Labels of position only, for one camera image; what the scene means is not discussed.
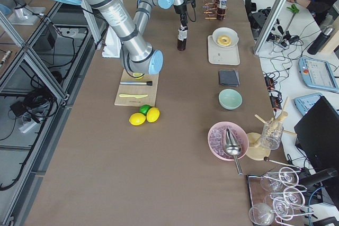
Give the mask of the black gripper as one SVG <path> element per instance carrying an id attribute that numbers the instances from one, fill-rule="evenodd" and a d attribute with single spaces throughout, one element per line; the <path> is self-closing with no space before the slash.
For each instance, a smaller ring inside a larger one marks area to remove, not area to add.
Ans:
<path id="1" fill-rule="evenodd" d="M 191 5 L 192 8 L 196 7 L 196 1 L 195 0 L 184 0 L 185 5 Z M 180 14 L 180 25 L 183 28 L 187 27 L 187 18 L 185 14 Z"/>

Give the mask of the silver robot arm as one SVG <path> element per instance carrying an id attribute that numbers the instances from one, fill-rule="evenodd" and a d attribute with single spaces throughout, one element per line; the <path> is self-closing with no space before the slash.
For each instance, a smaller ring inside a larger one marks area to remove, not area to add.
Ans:
<path id="1" fill-rule="evenodd" d="M 82 0 L 54 0 L 71 5 L 81 5 Z M 131 18 L 122 0 L 86 0 L 91 8 L 99 10 L 122 43 L 120 59 L 126 70 L 155 75 L 163 66 L 163 54 L 146 42 L 142 35 L 154 6 L 175 8 L 185 16 L 186 0 L 137 0 L 135 17 Z"/>
<path id="2" fill-rule="evenodd" d="M 137 10 L 133 21 L 140 34 L 143 34 L 153 7 L 158 6 L 165 10 L 173 7 L 175 13 L 180 16 L 178 39 L 183 41 L 188 37 L 188 20 L 190 19 L 187 11 L 188 4 L 195 8 L 195 0 L 137 0 Z"/>

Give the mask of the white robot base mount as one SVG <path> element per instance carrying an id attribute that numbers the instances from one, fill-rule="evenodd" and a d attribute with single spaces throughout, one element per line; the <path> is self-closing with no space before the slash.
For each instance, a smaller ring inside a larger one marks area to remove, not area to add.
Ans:
<path id="1" fill-rule="evenodd" d="M 102 51 L 103 58 L 120 58 L 121 41 L 113 28 L 109 27 L 106 33 L 104 48 Z"/>

